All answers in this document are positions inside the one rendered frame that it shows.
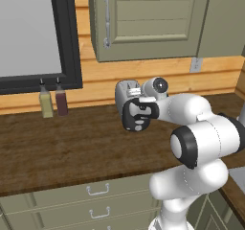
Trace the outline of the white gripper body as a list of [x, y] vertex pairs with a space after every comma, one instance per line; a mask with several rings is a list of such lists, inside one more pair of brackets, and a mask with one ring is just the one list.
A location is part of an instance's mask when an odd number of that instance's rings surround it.
[[144, 96], [141, 96], [139, 98], [139, 102], [141, 104], [145, 104], [145, 103], [155, 103], [156, 102], [156, 98], [155, 97], [144, 97]]

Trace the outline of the silver and black toaster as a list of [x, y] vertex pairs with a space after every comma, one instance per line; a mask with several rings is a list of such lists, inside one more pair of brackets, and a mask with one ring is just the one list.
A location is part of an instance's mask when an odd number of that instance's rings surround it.
[[115, 103], [125, 130], [138, 132], [148, 128], [151, 119], [159, 117], [155, 103], [140, 103], [142, 89], [136, 80], [121, 80], [115, 87]]

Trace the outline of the dark red bottle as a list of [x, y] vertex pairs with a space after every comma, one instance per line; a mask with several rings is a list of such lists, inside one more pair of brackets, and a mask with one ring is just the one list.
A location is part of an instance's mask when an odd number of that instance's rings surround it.
[[59, 79], [56, 79], [56, 107], [59, 116], [66, 116], [68, 114], [66, 93]]

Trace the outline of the yellow-green bottle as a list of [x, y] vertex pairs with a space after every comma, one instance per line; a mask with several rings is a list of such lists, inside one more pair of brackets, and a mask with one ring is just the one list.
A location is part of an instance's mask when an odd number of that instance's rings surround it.
[[52, 98], [50, 92], [46, 89], [43, 80], [40, 80], [39, 102], [41, 106], [42, 116], [44, 118], [52, 118], [54, 116]]

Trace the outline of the olive green cupboard side panel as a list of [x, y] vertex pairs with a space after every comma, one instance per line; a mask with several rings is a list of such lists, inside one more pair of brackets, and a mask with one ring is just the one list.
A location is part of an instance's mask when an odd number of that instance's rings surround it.
[[209, 0], [198, 56], [241, 56], [244, 48], [245, 0]]

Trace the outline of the grey sink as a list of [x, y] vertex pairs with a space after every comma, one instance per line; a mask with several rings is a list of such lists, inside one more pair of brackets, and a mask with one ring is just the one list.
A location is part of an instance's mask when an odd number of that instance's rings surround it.
[[245, 194], [245, 167], [229, 169], [229, 174], [240, 190]]

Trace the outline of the olive green drawer front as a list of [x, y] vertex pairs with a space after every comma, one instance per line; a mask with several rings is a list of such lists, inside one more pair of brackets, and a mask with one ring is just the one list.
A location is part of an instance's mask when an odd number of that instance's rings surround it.
[[[150, 177], [151, 174], [149, 173], [89, 184], [80, 184], [76, 186], [39, 191], [30, 193], [30, 200], [33, 207], [48, 207], [65, 203], [98, 199], [108, 196], [122, 196], [131, 193], [140, 193], [144, 191], [148, 192]], [[91, 187], [93, 187], [94, 191], [100, 191], [103, 190], [105, 183], [109, 183], [110, 185], [110, 190], [108, 194], [97, 196], [89, 196], [87, 194], [87, 186], [90, 185]]]
[[160, 202], [150, 195], [138, 194], [43, 210], [38, 215], [44, 227], [52, 229], [95, 220], [130, 216], [159, 207]]

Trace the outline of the black framed window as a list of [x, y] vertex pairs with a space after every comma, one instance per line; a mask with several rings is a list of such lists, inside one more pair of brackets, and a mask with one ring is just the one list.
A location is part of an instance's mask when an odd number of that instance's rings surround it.
[[75, 0], [0, 0], [0, 95], [82, 87]]

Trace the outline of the olive green base cupboard door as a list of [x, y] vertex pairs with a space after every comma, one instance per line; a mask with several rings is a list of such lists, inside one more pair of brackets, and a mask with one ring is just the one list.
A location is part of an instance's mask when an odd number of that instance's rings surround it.
[[187, 220], [194, 230], [245, 230], [219, 191], [196, 199], [189, 207]]

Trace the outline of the grey wall socket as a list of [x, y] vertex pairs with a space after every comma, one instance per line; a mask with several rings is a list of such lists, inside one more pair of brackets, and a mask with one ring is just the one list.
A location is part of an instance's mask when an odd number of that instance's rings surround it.
[[203, 59], [201, 57], [193, 57], [191, 59], [190, 69], [191, 73], [199, 73], [201, 71]]

